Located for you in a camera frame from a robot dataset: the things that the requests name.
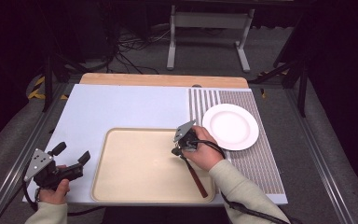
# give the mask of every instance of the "dark background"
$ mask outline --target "dark background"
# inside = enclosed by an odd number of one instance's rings
[[[25,90],[40,74],[46,55],[37,25],[24,14],[23,2],[27,1],[0,0],[0,131],[27,104]],[[170,14],[169,6],[115,6],[109,1],[85,0],[29,2],[34,10],[43,11],[38,15],[51,28],[54,50],[79,63],[114,53],[111,47],[118,25],[146,37],[150,26],[169,22]],[[358,175],[358,2],[330,0],[314,5],[329,9],[304,15],[280,60],[288,62],[305,52],[311,56],[310,80]],[[300,15],[293,10],[259,9],[253,26],[295,26]]]

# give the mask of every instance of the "human hand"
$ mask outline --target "human hand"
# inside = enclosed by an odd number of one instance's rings
[[[55,191],[53,189],[41,189],[39,191],[39,200],[44,203],[64,204],[66,203],[65,195],[69,191],[69,180],[64,179]]]
[[[216,143],[216,140],[209,134],[209,132],[200,126],[193,126],[192,128],[199,140],[208,140]],[[195,162],[199,168],[205,171],[210,171],[218,162],[223,159],[223,156],[216,150],[203,143],[198,143],[197,150],[189,152],[182,150],[183,155]]]

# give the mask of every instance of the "white plate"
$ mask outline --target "white plate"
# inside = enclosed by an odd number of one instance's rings
[[[202,126],[220,147],[228,150],[251,147],[259,133],[255,118],[247,110],[229,104],[211,107],[202,118]]]

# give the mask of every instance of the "wooden edge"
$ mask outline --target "wooden edge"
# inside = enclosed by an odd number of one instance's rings
[[[201,87],[207,88],[249,88],[248,82],[243,77],[202,77],[103,73],[87,73],[80,79],[80,84],[172,87],[193,87],[194,85],[200,85]]]

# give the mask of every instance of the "floor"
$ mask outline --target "floor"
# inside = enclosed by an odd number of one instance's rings
[[[233,47],[240,32],[232,30],[184,29],[177,34],[175,68],[166,70],[169,40],[164,32],[144,49],[131,49],[122,54],[145,74],[198,75],[244,77],[254,79],[260,72],[271,70],[292,29],[251,29],[245,52],[251,73],[245,74]],[[88,67],[101,60],[89,60]],[[129,65],[114,59],[108,68],[95,72],[139,73]],[[30,83],[28,94],[35,81]],[[59,94],[47,113],[42,113],[44,101],[33,98],[0,133],[0,208],[20,187],[19,176],[27,160],[23,155],[36,147],[44,149],[51,137],[67,100],[81,75],[72,75],[69,83],[55,83]],[[296,110],[297,86],[284,90],[280,77],[260,85],[250,85],[254,92],[263,125],[273,150],[289,204],[282,209],[303,223],[358,223],[358,179],[349,165],[329,124],[311,83],[307,89],[306,117]],[[0,217],[0,223],[23,223],[33,210],[22,202],[18,193]],[[71,212],[89,206],[70,204]],[[69,223],[101,223],[104,209],[79,217],[69,217]]]

